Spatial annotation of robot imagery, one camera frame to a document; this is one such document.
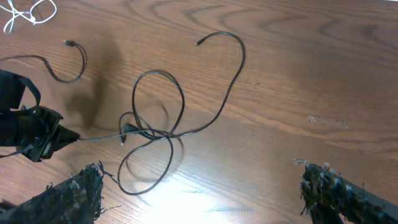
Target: brown wooden surface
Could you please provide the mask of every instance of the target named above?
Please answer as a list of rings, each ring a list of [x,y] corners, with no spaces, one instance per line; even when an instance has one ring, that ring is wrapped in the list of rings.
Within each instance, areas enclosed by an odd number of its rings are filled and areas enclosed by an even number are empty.
[[[28,10],[33,1],[15,1]],[[153,191],[124,195],[108,178],[106,212],[98,223],[311,223],[300,216],[303,167],[293,158],[329,162],[344,178],[398,204],[398,3],[389,1],[56,1],[58,14],[32,26],[18,19],[13,34],[0,34],[0,57],[38,54],[64,78],[81,59],[62,40],[88,52],[81,80],[53,80],[36,60],[2,62],[33,80],[42,105],[61,113],[62,124],[85,137],[114,134],[131,110],[132,85],[152,69],[173,74],[187,107],[177,132],[199,127],[220,107],[239,66],[238,43],[225,36],[194,43],[218,30],[239,35],[248,49],[220,118],[186,136],[170,172]],[[44,17],[50,4],[40,8]],[[10,14],[0,11],[5,24]],[[25,104],[32,97],[25,94]],[[164,78],[146,78],[137,108],[153,127],[170,129],[179,107],[177,90]],[[322,117],[308,122],[309,115]],[[343,121],[348,129],[335,121]],[[0,161],[0,196],[21,203],[101,160],[116,173],[121,159],[146,140],[130,136],[77,142],[49,161],[22,156]],[[169,156],[155,142],[123,169],[123,184],[142,189]]]

